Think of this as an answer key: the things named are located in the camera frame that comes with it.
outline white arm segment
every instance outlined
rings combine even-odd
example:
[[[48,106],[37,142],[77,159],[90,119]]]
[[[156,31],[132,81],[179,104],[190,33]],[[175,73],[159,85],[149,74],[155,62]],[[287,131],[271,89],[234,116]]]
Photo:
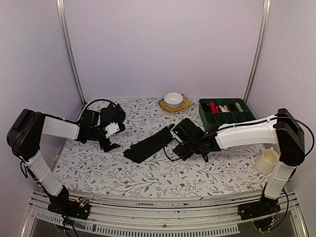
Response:
[[[267,182],[265,197],[274,200],[277,199],[296,167],[297,166],[286,165],[279,161],[273,169],[272,175]]]
[[[263,122],[256,125],[249,126],[238,126],[227,128],[225,130],[219,131],[215,137],[216,142],[220,149],[227,149],[235,146],[249,145],[249,144],[258,144],[258,143],[269,143],[276,144],[277,142],[277,133],[276,129],[273,128],[273,125],[277,123],[277,120],[269,121],[275,116],[269,116],[266,118],[253,120],[249,122],[241,122],[238,124],[247,124],[253,122],[259,122],[268,119],[267,122]],[[233,124],[224,124],[220,126],[227,127]]]
[[[76,140],[79,134],[79,126],[70,122],[45,116],[41,134]]]
[[[57,196],[61,192],[62,184],[53,175],[40,151],[25,163],[50,195]]]

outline metal pole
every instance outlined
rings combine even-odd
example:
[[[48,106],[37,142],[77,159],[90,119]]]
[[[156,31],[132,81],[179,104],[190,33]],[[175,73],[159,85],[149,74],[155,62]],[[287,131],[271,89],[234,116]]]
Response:
[[[83,94],[82,86],[79,80],[76,64],[75,64],[75,59],[73,55],[73,51],[71,48],[71,43],[70,43],[70,37],[69,37],[69,32],[68,32],[68,26],[67,26],[67,21],[66,21],[66,13],[65,13],[65,7],[64,7],[64,1],[63,0],[56,0],[57,1],[57,10],[58,10],[58,17],[59,17],[59,22],[61,26],[61,32],[63,35],[67,55],[68,55],[68,60],[70,63],[70,68],[74,77],[74,82],[75,86],[77,89],[78,97],[82,103],[82,105],[86,104],[86,100]]]
[[[257,42],[257,48],[256,48],[256,53],[255,57],[252,63],[252,68],[251,68],[251,73],[247,85],[247,89],[245,92],[245,95],[243,97],[243,100],[247,104],[250,98],[251,90],[253,88],[253,84],[256,78],[257,70],[258,70],[258,65],[260,61],[260,55],[262,51],[262,46],[263,46],[263,41],[266,35],[267,31],[267,26],[268,26],[268,20],[269,20],[269,12],[270,12],[270,0],[265,0],[263,4],[263,10],[262,10],[262,17],[261,17],[261,24],[260,24],[260,33],[259,33],[259,38]]]

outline aluminum frame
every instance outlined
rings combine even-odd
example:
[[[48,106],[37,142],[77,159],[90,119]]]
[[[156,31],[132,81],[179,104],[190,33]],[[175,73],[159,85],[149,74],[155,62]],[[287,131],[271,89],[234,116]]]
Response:
[[[245,95],[243,97],[243,100],[245,101],[246,104],[248,104],[248,102],[249,102],[251,90],[253,88],[256,74],[258,71],[258,65],[259,65],[260,56],[261,56],[261,52],[262,52],[263,42],[264,42],[264,39],[266,36],[266,31],[267,31],[267,26],[268,26],[268,21],[269,21],[270,5],[271,5],[271,0],[264,0],[262,17],[261,17],[261,24],[260,24],[260,32],[259,32],[256,52],[255,52],[255,56],[253,59],[251,73],[249,76]]]
[[[76,90],[78,93],[78,97],[80,99],[80,102],[82,105],[86,104],[86,100],[83,94],[83,89],[79,80],[78,76],[78,71],[75,63],[75,58],[73,54],[73,50],[71,47],[71,42],[70,42],[70,37],[69,37],[69,32],[68,32],[68,25],[67,25],[67,20],[66,20],[66,13],[65,13],[65,6],[64,6],[64,0],[56,0],[57,3],[57,10],[58,10],[58,17],[59,17],[59,23],[61,27],[61,32],[63,35],[65,47],[66,47],[66,52],[68,55],[68,60],[70,63],[70,68],[73,74]]]
[[[78,196],[90,197],[91,212],[87,221],[74,219],[78,231],[90,232],[105,236],[119,236],[123,231],[144,233],[144,236],[167,236],[166,233],[205,233],[218,230],[218,234],[210,236],[225,236],[220,230],[233,228],[238,224],[251,222],[242,221],[237,214],[237,206],[260,198],[260,191],[214,197],[191,198],[132,198],[92,195],[86,192],[70,191],[70,198]],[[307,229],[293,192],[289,194],[289,212],[297,236],[307,237]],[[279,198],[281,212],[286,209],[285,195]],[[47,211],[49,198],[41,192],[34,192],[27,210],[27,219],[22,237],[29,237],[35,218],[61,225],[60,215]],[[270,215],[255,218],[259,220]]]

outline green organizer tray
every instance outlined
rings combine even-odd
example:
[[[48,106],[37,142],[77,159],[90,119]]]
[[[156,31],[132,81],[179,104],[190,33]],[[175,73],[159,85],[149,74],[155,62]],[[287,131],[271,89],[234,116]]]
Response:
[[[226,105],[229,108],[229,111],[222,113],[220,108],[218,110],[220,113],[213,113],[210,108],[210,103],[214,102],[216,106]],[[238,102],[242,107],[244,112],[240,112],[235,105],[235,102]],[[211,126],[220,125],[224,123],[237,123],[237,122],[246,122],[255,120],[255,116],[249,110],[248,106],[242,99],[200,99],[199,100],[199,115],[201,116],[202,123],[205,130],[208,130]]]

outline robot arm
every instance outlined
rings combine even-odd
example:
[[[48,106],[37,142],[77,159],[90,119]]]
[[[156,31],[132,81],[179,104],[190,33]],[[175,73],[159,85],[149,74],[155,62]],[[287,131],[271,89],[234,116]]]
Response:
[[[267,118],[213,126],[206,132],[186,118],[170,131],[181,142],[173,151],[182,159],[189,158],[193,153],[201,154],[208,162],[209,152],[233,146],[278,143],[280,160],[263,189],[260,201],[238,208],[242,220],[272,214],[280,210],[277,199],[297,166],[305,159],[304,132],[292,118],[288,110],[279,109],[276,115]]]
[[[90,206],[87,200],[69,200],[69,192],[53,175],[40,152],[42,135],[56,136],[86,142],[99,141],[101,149],[109,151],[109,137],[124,130],[123,124],[110,123],[96,126],[99,113],[85,110],[79,122],[72,122],[41,112],[24,109],[7,135],[13,154],[21,159],[32,178],[43,187],[50,198],[48,210],[59,214],[87,219]]]

